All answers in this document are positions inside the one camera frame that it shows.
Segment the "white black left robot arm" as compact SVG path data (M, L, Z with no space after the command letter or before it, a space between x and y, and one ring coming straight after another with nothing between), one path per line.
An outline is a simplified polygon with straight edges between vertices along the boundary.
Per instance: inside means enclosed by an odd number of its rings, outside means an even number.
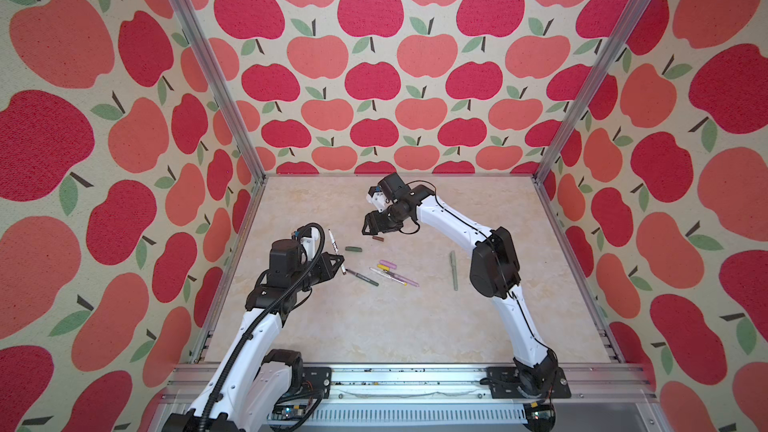
M274 431L295 431L328 397L329 368L304 370L298 351L274 349L297 294L335 277L344 257L323 250L325 238L275 241L269 266L249 293L238 335L213 377L183 413L172 413L164 431L257 431L270 419Z

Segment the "white pen brown end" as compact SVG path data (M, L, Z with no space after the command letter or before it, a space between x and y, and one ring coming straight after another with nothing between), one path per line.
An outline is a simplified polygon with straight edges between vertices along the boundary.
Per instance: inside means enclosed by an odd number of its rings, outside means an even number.
M336 239L335 239L335 236L334 236L334 234L333 234L332 230L331 230L330 228L328 228L328 229L327 229L327 232L328 232L328 236L329 236L329 238L330 238L330 240L331 240L331 244L332 244L332 247L333 247L334 253L335 253L336 255L338 255L338 256L339 256L339 257L342 259L342 263L340 264L340 270L341 270L341 272L342 272L342 274L343 274L343 275L346 275L346 274L347 274L347 269L346 269L346 267L345 267L345 265L344 265L344 262L343 262L344 256L343 256L343 255L341 254L341 252L340 252L340 249L339 249L339 247L338 247L338 244L337 244L337 242L336 242Z

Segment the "light green pen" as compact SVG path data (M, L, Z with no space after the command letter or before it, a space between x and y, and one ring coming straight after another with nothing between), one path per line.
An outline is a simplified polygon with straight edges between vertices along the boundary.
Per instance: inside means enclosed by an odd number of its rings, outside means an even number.
M458 264L456 252L454 250L451 250L449 253L449 264L451 269L452 288L457 292L459 290Z

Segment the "pink pen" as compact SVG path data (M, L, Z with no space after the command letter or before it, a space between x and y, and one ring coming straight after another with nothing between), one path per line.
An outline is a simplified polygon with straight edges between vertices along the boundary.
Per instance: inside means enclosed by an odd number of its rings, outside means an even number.
M420 287L420 285L417 282L415 282L415 281L413 281L411 279L408 279L406 277L403 277L403 276L401 276L401 275L399 275L399 274L397 274L395 272L392 272L392 271L384 271L384 272L389 277L391 277L393 280L396 280L399 283L402 283L402 284L405 284L405 285L408 285L408 286L413 286L413 287Z

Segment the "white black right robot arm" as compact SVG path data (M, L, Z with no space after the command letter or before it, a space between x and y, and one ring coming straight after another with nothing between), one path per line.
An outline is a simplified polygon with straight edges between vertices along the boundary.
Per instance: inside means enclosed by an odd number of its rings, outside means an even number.
M397 173L370 187L366 200L376 210L365 216L363 234L401 232L410 219L417 226L435 228L470 255L470 283L499 312L513 346L521 393L533 398L548 392L555 382L558 357L541 339L527 307L510 232L468 218L448 206L430 183L419 180L413 187Z

